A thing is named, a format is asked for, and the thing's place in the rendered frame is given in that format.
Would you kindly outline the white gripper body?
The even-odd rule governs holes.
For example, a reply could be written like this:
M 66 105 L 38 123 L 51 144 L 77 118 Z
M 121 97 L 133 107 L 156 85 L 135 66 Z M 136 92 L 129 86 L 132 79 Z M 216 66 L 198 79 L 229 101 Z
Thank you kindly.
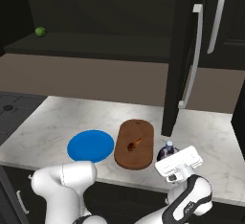
M 197 168 L 203 164 L 203 159 L 194 146 L 188 146 L 165 159 L 155 163 L 155 168 L 162 176 L 170 176 L 182 168 Z

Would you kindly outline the dark condiment bottle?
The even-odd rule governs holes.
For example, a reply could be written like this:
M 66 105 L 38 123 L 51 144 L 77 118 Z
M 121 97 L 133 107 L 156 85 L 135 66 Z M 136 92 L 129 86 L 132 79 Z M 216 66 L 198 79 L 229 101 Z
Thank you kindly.
M 172 141 L 167 141 L 166 144 L 159 150 L 157 155 L 157 161 L 161 161 L 178 151 L 179 149 L 173 144 Z

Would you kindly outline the brown chicken drumstick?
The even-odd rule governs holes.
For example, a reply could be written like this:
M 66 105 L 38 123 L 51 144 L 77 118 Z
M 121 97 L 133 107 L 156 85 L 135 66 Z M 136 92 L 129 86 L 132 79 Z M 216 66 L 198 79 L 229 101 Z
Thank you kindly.
M 143 139 L 139 139 L 139 140 L 137 140 L 137 141 L 135 141 L 135 142 L 130 143 L 130 144 L 127 146 L 127 149 L 128 149 L 129 151 L 134 150 L 134 149 L 136 148 L 136 146 L 137 146 L 139 143 L 141 143 L 142 141 L 143 141 Z

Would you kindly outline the brown wooden cutting board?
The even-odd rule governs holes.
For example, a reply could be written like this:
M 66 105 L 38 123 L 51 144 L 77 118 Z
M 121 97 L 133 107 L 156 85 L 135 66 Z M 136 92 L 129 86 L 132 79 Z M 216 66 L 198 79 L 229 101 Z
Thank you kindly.
M 127 146 L 143 139 L 132 151 Z M 126 169 L 139 170 L 147 168 L 153 160 L 154 127 L 144 120 L 128 120 L 121 124 L 115 146 L 116 163 Z

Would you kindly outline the dark lower cabinet front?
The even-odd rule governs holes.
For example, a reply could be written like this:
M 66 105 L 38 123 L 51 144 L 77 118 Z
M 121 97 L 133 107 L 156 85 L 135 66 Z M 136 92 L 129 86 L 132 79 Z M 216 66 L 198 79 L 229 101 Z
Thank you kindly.
M 44 224 L 46 201 L 33 193 L 29 175 L 33 170 L 3 166 L 15 191 L 21 191 L 29 211 L 30 224 Z M 96 182 L 84 193 L 84 201 L 93 214 L 104 217 L 108 224 L 134 224 L 141 217 L 163 208 L 167 195 L 152 190 L 141 190 Z M 212 202 L 205 214 L 193 214 L 189 224 L 245 224 L 245 207 Z

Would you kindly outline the blue round plate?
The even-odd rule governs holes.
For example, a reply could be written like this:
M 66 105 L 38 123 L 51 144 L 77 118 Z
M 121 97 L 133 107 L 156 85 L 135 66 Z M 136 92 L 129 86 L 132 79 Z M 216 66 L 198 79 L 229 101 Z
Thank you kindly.
M 74 161 L 98 163 L 114 149 L 114 140 L 101 130 L 85 130 L 74 136 L 67 145 L 67 154 Z

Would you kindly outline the dark open cabinet door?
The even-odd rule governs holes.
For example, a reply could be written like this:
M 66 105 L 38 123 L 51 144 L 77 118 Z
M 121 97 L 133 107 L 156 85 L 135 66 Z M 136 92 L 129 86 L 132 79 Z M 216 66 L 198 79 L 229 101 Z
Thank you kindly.
M 202 26 L 198 19 L 202 17 L 199 12 L 193 12 L 194 6 L 199 4 L 203 4 L 203 0 L 176 0 L 175 3 L 161 132 L 163 136 L 170 137 L 172 134 L 194 52 L 199 49 L 196 41 L 201 39 L 198 33 L 202 31 Z

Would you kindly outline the dark closed cabinet door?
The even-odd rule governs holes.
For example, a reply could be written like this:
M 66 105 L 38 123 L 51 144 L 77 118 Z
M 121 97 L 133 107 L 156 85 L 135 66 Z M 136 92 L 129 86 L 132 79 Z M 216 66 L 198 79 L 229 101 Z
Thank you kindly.
M 213 53 L 207 54 L 218 0 L 206 0 L 199 66 L 245 71 L 245 0 L 226 0 Z

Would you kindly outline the dark open cabinet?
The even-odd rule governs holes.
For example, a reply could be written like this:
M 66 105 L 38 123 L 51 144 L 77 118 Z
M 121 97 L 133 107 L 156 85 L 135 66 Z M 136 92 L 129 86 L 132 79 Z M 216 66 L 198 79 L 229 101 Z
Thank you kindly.
M 167 63 L 176 0 L 0 0 L 7 54 Z M 35 35 L 37 27 L 47 34 Z

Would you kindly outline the dark tall side panel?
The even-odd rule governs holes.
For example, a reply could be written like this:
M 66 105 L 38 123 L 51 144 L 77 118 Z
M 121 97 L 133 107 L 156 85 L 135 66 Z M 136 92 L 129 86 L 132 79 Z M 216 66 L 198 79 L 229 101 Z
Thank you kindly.
M 245 79 L 234 109 L 231 124 L 245 160 Z

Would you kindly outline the dark hob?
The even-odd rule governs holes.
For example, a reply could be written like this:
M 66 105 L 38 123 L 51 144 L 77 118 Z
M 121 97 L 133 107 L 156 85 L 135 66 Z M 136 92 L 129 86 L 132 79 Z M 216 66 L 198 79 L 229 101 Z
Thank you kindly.
M 0 91 L 0 146 L 46 99 L 41 95 Z

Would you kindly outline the green round fruit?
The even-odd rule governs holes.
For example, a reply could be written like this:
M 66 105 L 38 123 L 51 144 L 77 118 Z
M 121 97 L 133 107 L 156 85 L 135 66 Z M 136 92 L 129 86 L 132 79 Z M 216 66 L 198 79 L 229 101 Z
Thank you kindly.
M 43 37 L 47 34 L 47 30 L 44 27 L 37 27 L 34 32 L 38 37 Z

